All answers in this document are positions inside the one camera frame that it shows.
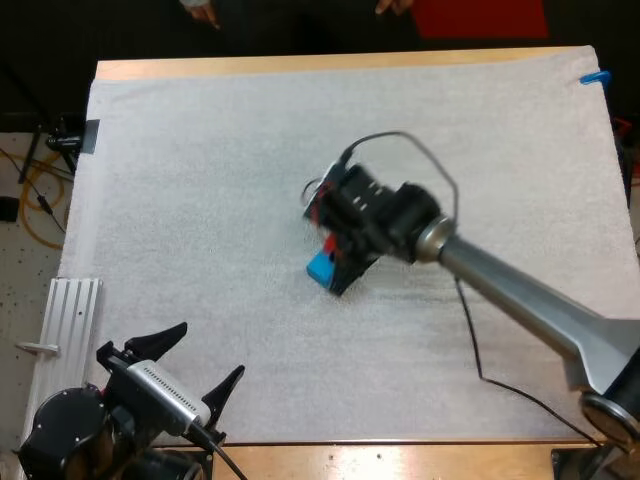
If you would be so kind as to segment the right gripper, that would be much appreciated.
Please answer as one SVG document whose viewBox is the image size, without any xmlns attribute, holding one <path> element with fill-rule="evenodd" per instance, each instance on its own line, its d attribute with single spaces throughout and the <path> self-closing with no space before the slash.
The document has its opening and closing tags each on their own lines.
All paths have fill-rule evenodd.
<svg viewBox="0 0 640 480">
<path fill-rule="evenodd" d="M 329 292 L 341 296 L 379 256 L 402 256 L 403 247 L 383 225 L 394 192 L 359 164 L 332 164 L 319 186 L 319 225 L 332 238 Z"/>
</svg>

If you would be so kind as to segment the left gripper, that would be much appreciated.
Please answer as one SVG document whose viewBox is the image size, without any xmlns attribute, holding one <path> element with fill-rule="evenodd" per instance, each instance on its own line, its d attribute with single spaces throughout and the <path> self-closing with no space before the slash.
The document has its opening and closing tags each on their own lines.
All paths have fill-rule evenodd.
<svg viewBox="0 0 640 480">
<path fill-rule="evenodd" d="M 149 446 L 163 433 L 197 446 L 221 445 L 226 440 L 217 422 L 245 366 L 237 366 L 202 397 L 190 393 L 158 364 L 187 330 L 188 324 L 182 322 L 133 337 L 121 350 L 111 341 L 97 350 L 98 363 L 110 374 L 103 390 L 104 404 L 117 431 L 135 446 Z"/>
</svg>

